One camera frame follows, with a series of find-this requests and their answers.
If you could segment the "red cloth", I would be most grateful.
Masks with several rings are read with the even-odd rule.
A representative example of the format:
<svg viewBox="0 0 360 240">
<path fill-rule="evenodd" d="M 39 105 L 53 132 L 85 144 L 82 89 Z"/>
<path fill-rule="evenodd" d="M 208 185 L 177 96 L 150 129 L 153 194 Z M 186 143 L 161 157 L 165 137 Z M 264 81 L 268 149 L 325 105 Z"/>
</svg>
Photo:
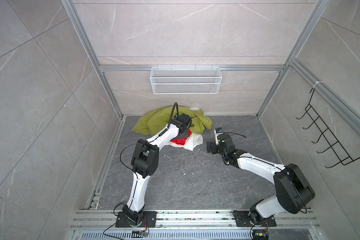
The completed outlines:
<svg viewBox="0 0 360 240">
<path fill-rule="evenodd" d="M 190 130 L 187 130 L 185 136 L 181 136 L 180 138 L 174 138 L 174 139 L 170 140 L 170 143 L 179 145 L 179 146 L 184 146 L 187 143 L 188 139 L 191 137 L 191 135 L 192 135 L 192 132 Z"/>
</svg>

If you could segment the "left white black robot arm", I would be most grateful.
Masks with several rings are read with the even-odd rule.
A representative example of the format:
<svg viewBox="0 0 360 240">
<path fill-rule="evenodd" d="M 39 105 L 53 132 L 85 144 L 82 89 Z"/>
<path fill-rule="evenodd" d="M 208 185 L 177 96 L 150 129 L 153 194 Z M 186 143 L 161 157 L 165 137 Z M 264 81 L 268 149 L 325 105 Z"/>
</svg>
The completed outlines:
<svg viewBox="0 0 360 240">
<path fill-rule="evenodd" d="M 122 211 L 131 226 L 143 221 L 145 195 L 149 180 L 159 165 L 160 150 L 171 140 L 188 133 L 192 119 L 186 114 L 170 117 L 165 127 L 153 137 L 137 141 L 131 160 L 133 185 Z"/>
</svg>

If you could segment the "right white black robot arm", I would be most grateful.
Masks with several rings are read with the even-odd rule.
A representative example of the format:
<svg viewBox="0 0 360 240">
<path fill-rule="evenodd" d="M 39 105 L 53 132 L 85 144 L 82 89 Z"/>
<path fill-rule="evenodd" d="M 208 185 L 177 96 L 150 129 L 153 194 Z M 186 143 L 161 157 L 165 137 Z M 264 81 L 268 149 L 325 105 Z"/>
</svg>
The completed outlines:
<svg viewBox="0 0 360 240">
<path fill-rule="evenodd" d="M 255 203 L 249 212 L 251 224 L 260 226 L 276 214 L 297 214 L 316 196 L 301 169 L 295 164 L 281 165 L 258 158 L 235 147 L 229 132 L 215 129 L 215 141 L 207 143 L 207 152 L 221 155 L 227 166 L 252 172 L 275 186 L 276 195 Z"/>
</svg>

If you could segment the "green cloth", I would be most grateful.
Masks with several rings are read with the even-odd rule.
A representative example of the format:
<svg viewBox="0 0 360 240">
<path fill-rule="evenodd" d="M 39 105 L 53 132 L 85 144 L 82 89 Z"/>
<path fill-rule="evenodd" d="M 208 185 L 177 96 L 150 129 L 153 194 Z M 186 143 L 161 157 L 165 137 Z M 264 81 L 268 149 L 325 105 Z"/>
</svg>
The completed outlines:
<svg viewBox="0 0 360 240">
<path fill-rule="evenodd" d="M 132 131 L 143 135 L 156 135 L 168 124 L 172 108 L 159 108 L 146 113 L 139 118 Z M 206 129 L 211 130 L 213 128 L 213 121 L 204 115 L 203 110 L 191 111 L 187 107 L 180 106 L 179 114 L 187 114 L 192 118 L 192 126 L 190 127 L 192 133 L 202 135 Z"/>
</svg>

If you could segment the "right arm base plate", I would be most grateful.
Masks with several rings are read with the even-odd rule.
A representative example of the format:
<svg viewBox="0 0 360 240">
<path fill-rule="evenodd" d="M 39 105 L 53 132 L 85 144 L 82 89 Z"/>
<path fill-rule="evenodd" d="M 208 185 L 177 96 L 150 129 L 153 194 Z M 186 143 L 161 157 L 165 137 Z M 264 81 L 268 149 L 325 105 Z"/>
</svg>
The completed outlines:
<svg viewBox="0 0 360 240">
<path fill-rule="evenodd" d="M 270 216 L 268 218 L 263 218 L 254 211 L 232 211 L 233 218 L 236 221 L 237 227 L 252 227 L 252 226 L 260 226 L 260 227 L 276 227 L 276 221 L 274 216 Z"/>
</svg>

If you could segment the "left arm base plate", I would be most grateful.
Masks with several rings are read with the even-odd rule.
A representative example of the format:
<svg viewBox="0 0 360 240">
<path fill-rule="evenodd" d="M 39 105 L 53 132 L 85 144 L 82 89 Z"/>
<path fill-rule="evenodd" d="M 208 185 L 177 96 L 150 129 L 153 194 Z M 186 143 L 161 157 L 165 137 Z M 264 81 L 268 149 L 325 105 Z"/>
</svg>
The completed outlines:
<svg viewBox="0 0 360 240">
<path fill-rule="evenodd" d="M 153 228 L 156 225 L 157 212 L 144 211 L 140 213 L 126 214 L 124 212 L 118 212 L 116 221 L 116 228 L 128 228 L 128 227 L 141 227 Z"/>
</svg>

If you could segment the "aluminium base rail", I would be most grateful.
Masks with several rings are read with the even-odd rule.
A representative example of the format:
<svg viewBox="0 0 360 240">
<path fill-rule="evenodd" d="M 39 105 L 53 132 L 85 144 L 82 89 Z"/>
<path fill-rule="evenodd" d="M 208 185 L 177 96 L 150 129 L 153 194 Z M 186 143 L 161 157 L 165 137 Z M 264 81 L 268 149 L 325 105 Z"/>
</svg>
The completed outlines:
<svg viewBox="0 0 360 240">
<path fill-rule="evenodd" d="M 312 211 L 276 214 L 250 223 L 244 210 L 152 210 L 137 227 L 111 210 L 79 210 L 69 221 L 74 240 L 324 240 Z"/>
</svg>

